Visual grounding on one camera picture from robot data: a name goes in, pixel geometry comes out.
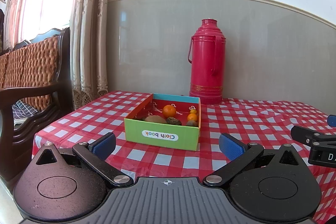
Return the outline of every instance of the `cardboard box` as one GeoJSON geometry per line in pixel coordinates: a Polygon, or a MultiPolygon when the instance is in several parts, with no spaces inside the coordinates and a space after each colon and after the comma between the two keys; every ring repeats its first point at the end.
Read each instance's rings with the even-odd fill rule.
{"type": "Polygon", "coordinates": [[[127,141],[167,148],[196,151],[200,127],[201,102],[197,97],[154,93],[125,117],[127,141]],[[175,106],[175,118],[182,122],[181,126],[139,120],[148,115],[163,117],[162,109],[165,105],[175,106]],[[198,127],[187,127],[187,116],[193,108],[197,110],[198,127]]]}

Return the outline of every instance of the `red checkered tablecloth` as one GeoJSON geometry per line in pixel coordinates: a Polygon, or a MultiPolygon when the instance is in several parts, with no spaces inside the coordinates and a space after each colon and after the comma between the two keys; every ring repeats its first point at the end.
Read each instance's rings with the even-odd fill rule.
{"type": "Polygon", "coordinates": [[[52,142],[57,148],[70,148],[77,142],[93,142],[113,131],[115,151],[106,162],[130,175],[145,177],[190,177],[202,180],[228,162],[218,146],[219,135],[230,133],[244,143],[254,141],[266,149],[290,143],[316,177],[322,200],[314,219],[326,222],[336,215],[336,174],[332,168],[308,164],[310,148],[290,137],[293,125],[336,134],[327,125],[327,115],[299,102],[248,101],[225,99],[218,106],[202,105],[202,124],[197,151],[185,151],[127,142],[124,117],[149,94],[111,92],[66,115],[35,135],[33,155],[41,145],[52,142]]]}

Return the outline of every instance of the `green box side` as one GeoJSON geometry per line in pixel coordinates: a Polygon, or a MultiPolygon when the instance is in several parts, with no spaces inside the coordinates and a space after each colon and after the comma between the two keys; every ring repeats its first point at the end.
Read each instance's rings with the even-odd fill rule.
{"type": "Polygon", "coordinates": [[[130,142],[196,151],[199,128],[125,119],[125,135],[126,140],[130,142]],[[148,138],[142,135],[143,130],[176,134],[178,140],[170,141],[148,138]]]}

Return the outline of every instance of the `red thermos flask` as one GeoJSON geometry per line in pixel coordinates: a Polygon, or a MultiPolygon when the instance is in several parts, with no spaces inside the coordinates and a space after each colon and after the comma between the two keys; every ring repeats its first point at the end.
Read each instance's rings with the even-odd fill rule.
{"type": "Polygon", "coordinates": [[[203,19],[191,37],[188,60],[192,64],[189,95],[199,97],[202,104],[222,102],[223,70],[226,39],[217,27],[217,20],[203,19]],[[190,52],[193,48],[193,60],[190,52]]]}

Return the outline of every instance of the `lace curtain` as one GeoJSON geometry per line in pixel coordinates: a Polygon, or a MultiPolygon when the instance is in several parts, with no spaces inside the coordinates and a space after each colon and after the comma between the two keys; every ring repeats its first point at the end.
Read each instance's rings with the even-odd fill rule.
{"type": "Polygon", "coordinates": [[[70,70],[77,109],[107,93],[107,0],[74,0],[70,20],[70,70]]]}

